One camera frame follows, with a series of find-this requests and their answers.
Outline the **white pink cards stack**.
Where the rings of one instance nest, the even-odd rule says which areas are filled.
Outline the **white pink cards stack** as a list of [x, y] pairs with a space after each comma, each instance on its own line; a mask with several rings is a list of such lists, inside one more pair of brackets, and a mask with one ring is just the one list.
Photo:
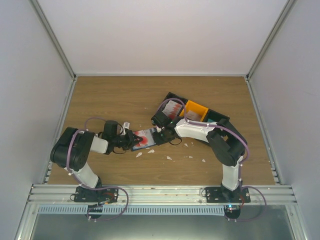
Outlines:
[[200, 122], [202, 119], [202, 115], [200, 113], [194, 112], [192, 110], [189, 110], [186, 114], [185, 117], [189, 120], [192, 121], [197, 121]]

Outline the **orange bin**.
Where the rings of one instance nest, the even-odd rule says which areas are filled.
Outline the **orange bin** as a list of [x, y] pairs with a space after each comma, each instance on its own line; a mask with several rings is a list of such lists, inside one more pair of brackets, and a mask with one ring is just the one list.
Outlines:
[[[198, 114], [201, 114], [202, 116], [206, 113], [206, 111], [209, 109], [208, 107], [205, 107], [203, 105], [200, 105], [194, 101], [188, 100], [185, 104], [186, 113], [188, 111], [193, 111]], [[182, 107], [179, 115], [179, 117], [186, 117], [184, 107]]]

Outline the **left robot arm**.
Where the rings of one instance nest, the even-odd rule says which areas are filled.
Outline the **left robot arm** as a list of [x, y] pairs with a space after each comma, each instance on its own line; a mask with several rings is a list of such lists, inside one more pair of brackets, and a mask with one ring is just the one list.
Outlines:
[[88, 129], [67, 127], [51, 150], [50, 161], [65, 169], [92, 202], [103, 197], [101, 179], [87, 163], [90, 152], [109, 155], [115, 148], [127, 151], [143, 138], [117, 121], [106, 120], [103, 131], [95, 134]]

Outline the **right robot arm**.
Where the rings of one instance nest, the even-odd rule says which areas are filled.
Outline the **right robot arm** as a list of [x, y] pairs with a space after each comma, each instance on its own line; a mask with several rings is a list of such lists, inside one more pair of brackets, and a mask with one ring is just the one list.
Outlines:
[[182, 138], [196, 139], [208, 144], [222, 164], [219, 195], [228, 203], [240, 197], [241, 166], [244, 155], [249, 150], [246, 140], [227, 119], [216, 123], [198, 122], [181, 116], [171, 119], [158, 111], [151, 118], [151, 123], [156, 127], [152, 137], [158, 146]]

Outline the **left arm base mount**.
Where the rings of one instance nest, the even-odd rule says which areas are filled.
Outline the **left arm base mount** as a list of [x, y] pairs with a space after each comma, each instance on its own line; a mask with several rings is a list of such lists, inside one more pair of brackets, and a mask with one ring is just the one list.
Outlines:
[[102, 216], [103, 205], [116, 203], [119, 190], [107, 188], [103, 190], [92, 190], [78, 186], [75, 193], [70, 195], [70, 200], [75, 203], [92, 203], [87, 206], [85, 216], [89, 220], [97, 220]]

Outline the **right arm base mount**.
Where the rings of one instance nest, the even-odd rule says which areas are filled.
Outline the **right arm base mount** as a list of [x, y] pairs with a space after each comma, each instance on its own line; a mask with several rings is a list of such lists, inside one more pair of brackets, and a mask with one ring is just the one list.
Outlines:
[[239, 186], [235, 190], [229, 190], [223, 185], [219, 187], [205, 187], [201, 195], [207, 203], [223, 204], [224, 215], [227, 219], [237, 220], [240, 217], [244, 204], [250, 203], [250, 193]]

